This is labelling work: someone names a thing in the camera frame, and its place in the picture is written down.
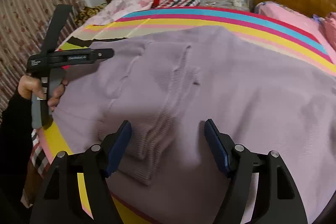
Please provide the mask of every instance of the hand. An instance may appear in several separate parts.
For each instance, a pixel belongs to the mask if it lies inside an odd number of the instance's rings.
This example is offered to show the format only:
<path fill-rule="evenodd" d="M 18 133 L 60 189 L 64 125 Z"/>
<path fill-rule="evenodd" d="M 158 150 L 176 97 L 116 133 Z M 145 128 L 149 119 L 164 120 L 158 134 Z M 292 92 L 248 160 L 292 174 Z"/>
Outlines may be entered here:
<path fill-rule="evenodd" d="M 59 98 L 63 95 L 67 84 L 68 80 L 63 79 L 62 84 L 54 90 L 53 97 L 48 100 L 48 106 L 51 107 L 52 111 L 54 111 L 55 106 L 58 105 Z M 40 98 L 45 98 L 40 80 L 27 75 L 21 77 L 17 91 L 27 100 L 31 99 L 32 92 Z"/>

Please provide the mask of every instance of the blue gripper pad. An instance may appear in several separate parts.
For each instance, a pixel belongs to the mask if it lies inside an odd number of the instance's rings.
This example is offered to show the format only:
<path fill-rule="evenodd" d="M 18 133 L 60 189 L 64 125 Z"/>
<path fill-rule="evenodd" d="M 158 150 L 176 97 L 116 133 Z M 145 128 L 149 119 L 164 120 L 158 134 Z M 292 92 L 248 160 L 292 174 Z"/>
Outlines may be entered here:
<path fill-rule="evenodd" d="M 224 175 L 226 175 L 227 177 L 229 177 L 231 170 L 229 167 L 228 154 L 224 149 L 219 137 L 217 136 L 214 127 L 216 126 L 213 123 L 213 121 L 211 119 L 208 119 L 204 124 L 204 135 L 211 149 L 212 155 L 215 158 L 215 162 L 217 164 L 219 171 L 224 173 Z"/>
<path fill-rule="evenodd" d="M 132 136 L 132 126 L 130 122 L 126 122 L 120 130 L 119 136 L 108 152 L 108 163 L 105 168 L 106 177 L 109 177 L 118 169 L 118 165 Z"/>

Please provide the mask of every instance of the person's arm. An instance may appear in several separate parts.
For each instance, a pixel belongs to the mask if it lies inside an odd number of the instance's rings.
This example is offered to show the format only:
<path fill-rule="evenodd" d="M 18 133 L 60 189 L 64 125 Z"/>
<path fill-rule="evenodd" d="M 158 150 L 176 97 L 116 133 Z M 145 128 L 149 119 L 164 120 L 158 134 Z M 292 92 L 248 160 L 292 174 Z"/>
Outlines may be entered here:
<path fill-rule="evenodd" d="M 0 125 L 0 189 L 10 200 L 20 201 L 27 175 L 27 164 L 33 148 L 31 93 L 42 98 L 38 79 L 23 76 L 8 107 L 2 112 Z M 60 85 L 54 90 L 54 97 L 48 100 L 52 108 L 58 104 L 64 92 Z"/>

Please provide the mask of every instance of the gray handle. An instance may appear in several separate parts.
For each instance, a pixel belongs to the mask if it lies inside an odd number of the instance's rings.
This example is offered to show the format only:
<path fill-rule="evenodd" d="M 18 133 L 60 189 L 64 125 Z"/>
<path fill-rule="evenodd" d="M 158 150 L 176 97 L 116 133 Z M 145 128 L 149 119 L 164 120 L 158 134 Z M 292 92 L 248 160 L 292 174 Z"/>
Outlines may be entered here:
<path fill-rule="evenodd" d="M 65 70 L 62 68 L 50 70 L 47 98 L 53 96 L 54 89 L 62 83 L 64 76 Z M 35 94 L 31 95 L 31 126 L 33 128 L 40 128 L 51 124 L 53 120 L 51 113 L 51 109 L 47 105 L 47 100 L 38 99 Z"/>

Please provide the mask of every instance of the silver screw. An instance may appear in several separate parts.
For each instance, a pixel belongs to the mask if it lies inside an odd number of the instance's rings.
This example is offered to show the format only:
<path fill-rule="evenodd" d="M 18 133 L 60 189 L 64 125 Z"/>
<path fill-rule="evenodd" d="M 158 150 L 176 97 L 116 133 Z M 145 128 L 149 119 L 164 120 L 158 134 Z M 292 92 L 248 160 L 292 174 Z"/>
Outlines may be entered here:
<path fill-rule="evenodd" d="M 277 157 L 279 157 L 279 152 L 275 151 L 275 150 L 272 150 L 271 151 L 271 156 L 274 157 L 274 158 L 277 158 Z"/>
<path fill-rule="evenodd" d="M 244 151 L 244 146 L 242 146 L 241 144 L 236 144 L 235 150 L 237 150 L 239 152 Z"/>
<path fill-rule="evenodd" d="M 97 151 L 99 151 L 99 150 L 100 150 L 100 145 L 99 145 L 99 144 L 95 144 L 95 145 L 93 145 L 93 146 L 91 147 L 91 150 L 92 150 L 93 152 L 97 152 Z"/>
<path fill-rule="evenodd" d="M 60 151 L 57 153 L 58 158 L 63 158 L 65 156 L 65 151 Z"/>

